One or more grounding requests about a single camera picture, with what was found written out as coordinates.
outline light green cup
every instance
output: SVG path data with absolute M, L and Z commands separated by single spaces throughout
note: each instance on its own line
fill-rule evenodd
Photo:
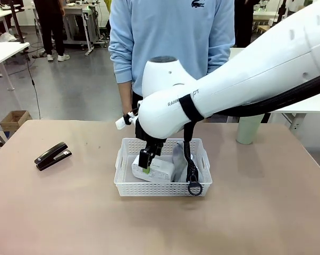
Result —
M 237 142 L 242 145 L 249 145 L 253 143 L 263 117 L 264 114 L 240 118 L 237 131 Z

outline black stapler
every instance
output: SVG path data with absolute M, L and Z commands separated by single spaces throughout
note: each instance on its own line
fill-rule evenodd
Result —
M 47 150 L 41 156 L 35 159 L 36 167 L 42 171 L 62 159 L 69 157 L 72 153 L 67 150 L 68 146 L 64 142 L 60 142 L 51 149 Z

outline person in blue sweatshirt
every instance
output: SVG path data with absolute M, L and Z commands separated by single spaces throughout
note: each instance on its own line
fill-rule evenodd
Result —
M 108 50 L 123 114 L 142 100 L 146 62 L 173 56 L 195 79 L 225 64 L 234 45 L 233 0 L 113 0 Z

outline shoe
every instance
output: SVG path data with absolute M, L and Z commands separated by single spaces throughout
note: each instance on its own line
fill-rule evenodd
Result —
M 52 55 L 47 55 L 47 60 L 48 60 L 48 62 L 52 62 L 52 61 L 54 61 L 54 58 L 53 58 L 53 56 Z
M 69 55 L 67 55 L 67 54 L 63 54 L 63 56 L 58 56 L 57 57 L 57 60 L 59 61 L 59 62 L 62 62 L 62 61 L 65 61 L 65 60 L 68 60 L 70 58 L 70 56 Z

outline perforated basket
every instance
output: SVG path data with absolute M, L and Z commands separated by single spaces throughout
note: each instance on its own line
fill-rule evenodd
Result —
M 167 139 L 161 152 L 160 159 L 172 162 L 172 150 L 177 142 L 183 139 Z M 192 139 L 191 154 L 197 163 L 197 167 L 203 175 L 204 183 L 201 183 L 203 192 L 200 196 L 205 196 L 209 186 L 212 184 L 211 174 L 209 172 L 209 161 L 207 153 L 204 150 L 201 139 Z M 144 197 L 165 197 L 165 196 L 191 196 L 188 192 L 188 183 L 171 182 L 171 183 L 152 183 L 136 178 L 132 173 L 132 163 L 140 150 L 144 149 L 146 142 L 135 138 L 124 138 L 121 149 L 117 153 L 115 163 L 116 172 L 114 183 L 119 190 L 120 196 L 144 196 Z

